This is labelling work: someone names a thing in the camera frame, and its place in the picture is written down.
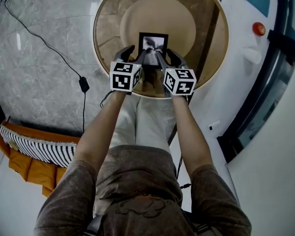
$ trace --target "person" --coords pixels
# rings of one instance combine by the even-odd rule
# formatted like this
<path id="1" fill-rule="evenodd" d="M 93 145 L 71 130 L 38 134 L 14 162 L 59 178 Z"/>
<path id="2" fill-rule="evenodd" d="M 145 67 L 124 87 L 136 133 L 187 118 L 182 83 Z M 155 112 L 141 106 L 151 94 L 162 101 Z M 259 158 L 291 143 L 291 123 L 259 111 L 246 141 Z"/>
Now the person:
<path id="1" fill-rule="evenodd" d="M 115 91 L 78 142 L 34 234 L 250 235 L 251 224 L 215 170 L 187 101 L 172 96 L 172 102 L 191 179 L 191 216 L 181 209 L 157 100 Z"/>

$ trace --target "black and white striped fabric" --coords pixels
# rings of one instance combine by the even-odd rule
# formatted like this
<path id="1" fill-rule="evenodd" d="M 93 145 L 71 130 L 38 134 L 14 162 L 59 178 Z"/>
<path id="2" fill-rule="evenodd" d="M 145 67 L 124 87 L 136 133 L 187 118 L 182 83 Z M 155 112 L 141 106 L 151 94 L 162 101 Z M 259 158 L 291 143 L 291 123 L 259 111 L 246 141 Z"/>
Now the black and white striped fabric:
<path id="1" fill-rule="evenodd" d="M 45 163 L 53 163 L 67 168 L 73 159 L 75 143 L 54 143 L 45 140 L 32 139 L 22 136 L 4 126 L 0 127 L 0 134 L 6 144 L 14 141 L 19 152 Z"/>

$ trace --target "photo frame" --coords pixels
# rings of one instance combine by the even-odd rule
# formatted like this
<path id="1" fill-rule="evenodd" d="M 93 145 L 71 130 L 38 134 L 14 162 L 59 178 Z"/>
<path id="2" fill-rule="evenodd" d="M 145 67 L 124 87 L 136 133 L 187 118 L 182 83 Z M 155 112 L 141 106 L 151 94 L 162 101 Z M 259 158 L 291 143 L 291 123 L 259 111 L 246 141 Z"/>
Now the photo frame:
<path id="1" fill-rule="evenodd" d="M 166 58 L 166 50 L 168 44 L 167 34 L 140 32 L 139 34 L 139 54 L 143 49 L 147 51 L 147 55 L 143 61 L 143 67 L 151 69 L 159 69 L 156 52 L 161 51 L 163 58 Z"/>

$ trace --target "orange cushion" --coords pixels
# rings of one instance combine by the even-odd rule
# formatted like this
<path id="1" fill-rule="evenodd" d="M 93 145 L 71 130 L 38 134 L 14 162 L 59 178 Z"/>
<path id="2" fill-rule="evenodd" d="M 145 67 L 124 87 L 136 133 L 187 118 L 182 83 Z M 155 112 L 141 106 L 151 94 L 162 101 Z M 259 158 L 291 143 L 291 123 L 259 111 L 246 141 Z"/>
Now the orange cushion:
<path id="1" fill-rule="evenodd" d="M 65 173 L 67 168 L 58 167 L 57 168 L 57 175 L 56 175 L 56 185 L 58 185 L 60 179 L 62 178 L 63 174 Z"/>
<path id="2" fill-rule="evenodd" d="M 31 161 L 32 158 L 30 156 L 17 152 L 13 148 L 10 149 L 9 167 L 19 173 L 25 181 L 28 178 Z"/>
<path id="3" fill-rule="evenodd" d="M 28 182 L 41 184 L 53 190 L 56 182 L 56 165 L 33 159 L 29 167 Z"/>
<path id="4" fill-rule="evenodd" d="M 45 197 L 49 197 L 49 195 L 52 193 L 52 190 L 48 189 L 46 186 L 43 186 L 43 189 L 41 191 L 41 194 L 43 194 Z"/>

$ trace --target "picture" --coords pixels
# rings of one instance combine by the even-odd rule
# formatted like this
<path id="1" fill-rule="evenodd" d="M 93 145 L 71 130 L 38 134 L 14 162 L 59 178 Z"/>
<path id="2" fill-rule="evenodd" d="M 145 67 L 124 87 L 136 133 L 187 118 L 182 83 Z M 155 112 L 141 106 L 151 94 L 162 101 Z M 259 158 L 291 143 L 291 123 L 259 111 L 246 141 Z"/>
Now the picture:
<path id="1" fill-rule="evenodd" d="M 140 33 L 139 50 L 146 50 L 143 65 L 158 66 L 156 53 L 159 51 L 166 57 L 168 35 L 156 33 Z"/>

